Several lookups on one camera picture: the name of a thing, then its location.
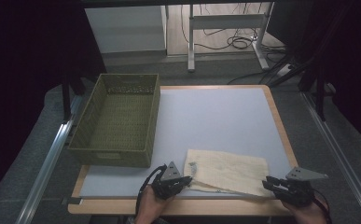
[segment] folded towel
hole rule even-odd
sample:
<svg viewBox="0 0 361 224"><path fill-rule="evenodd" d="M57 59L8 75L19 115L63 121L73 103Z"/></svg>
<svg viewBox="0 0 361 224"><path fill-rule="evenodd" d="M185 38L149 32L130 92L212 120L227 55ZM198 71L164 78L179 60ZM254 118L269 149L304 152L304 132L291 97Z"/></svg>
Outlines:
<svg viewBox="0 0 361 224"><path fill-rule="evenodd" d="M263 158L189 149L184 175L193 178L189 189L271 196L261 183L268 175L268 164Z"/></svg>

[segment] desk leg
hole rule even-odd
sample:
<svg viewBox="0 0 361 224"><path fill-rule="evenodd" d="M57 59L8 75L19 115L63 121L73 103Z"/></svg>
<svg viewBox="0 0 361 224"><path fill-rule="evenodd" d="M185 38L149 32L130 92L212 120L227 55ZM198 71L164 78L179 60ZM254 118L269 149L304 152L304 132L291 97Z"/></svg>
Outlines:
<svg viewBox="0 0 361 224"><path fill-rule="evenodd" d="M258 58L259 64L261 65L262 70L266 71L269 70L270 67L268 66L267 60L265 59L264 55L261 52L261 42L264 38L265 31L267 30L268 20L271 16L273 3L270 3L268 6L267 11L264 13L264 20L262 21L261 28L259 29L257 41L253 41L252 46Z"/></svg>
<svg viewBox="0 0 361 224"><path fill-rule="evenodd" d="M188 71L195 72L194 6L189 5Z"/></svg>

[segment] green woven basket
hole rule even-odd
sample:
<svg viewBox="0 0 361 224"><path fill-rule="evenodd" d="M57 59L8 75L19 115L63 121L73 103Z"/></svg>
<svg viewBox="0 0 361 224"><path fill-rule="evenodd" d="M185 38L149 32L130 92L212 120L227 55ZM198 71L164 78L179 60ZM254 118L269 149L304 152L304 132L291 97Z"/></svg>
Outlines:
<svg viewBox="0 0 361 224"><path fill-rule="evenodd" d="M159 105L158 75L101 74L68 149L82 164L149 167Z"/></svg>

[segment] white board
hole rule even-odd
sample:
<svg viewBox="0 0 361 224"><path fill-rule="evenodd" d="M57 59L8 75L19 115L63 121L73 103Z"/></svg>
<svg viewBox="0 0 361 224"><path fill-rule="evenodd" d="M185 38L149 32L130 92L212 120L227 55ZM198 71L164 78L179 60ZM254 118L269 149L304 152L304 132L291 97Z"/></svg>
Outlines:
<svg viewBox="0 0 361 224"><path fill-rule="evenodd" d="M80 196L135 197L148 175L164 163L174 161L183 172L188 149L262 157L276 177L291 170L262 89L162 90L151 167L91 166ZM195 190L177 195L227 196L237 195Z"/></svg>

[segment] table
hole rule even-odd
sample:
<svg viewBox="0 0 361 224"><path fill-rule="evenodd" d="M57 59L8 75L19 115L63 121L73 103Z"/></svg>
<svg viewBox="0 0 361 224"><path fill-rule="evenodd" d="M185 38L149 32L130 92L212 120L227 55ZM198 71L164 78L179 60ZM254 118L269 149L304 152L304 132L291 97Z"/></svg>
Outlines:
<svg viewBox="0 0 361 224"><path fill-rule="evenodd" d="M285 155L290 166L298 166L291 145L285 133L279 113L273 102L271 92L266 86L164 86L162 90L211 90L211 89L262 89L267 99L275 126L280 135ZM79 199L80 191L90 167L84 165L79 173L72 198ZM84 198L79 203L69 203L68 211L72 214L93 215L132 215L135 198ZM273 199L190 199L177 198L163 212L164 216L289 216L281 202Z"/></svg>

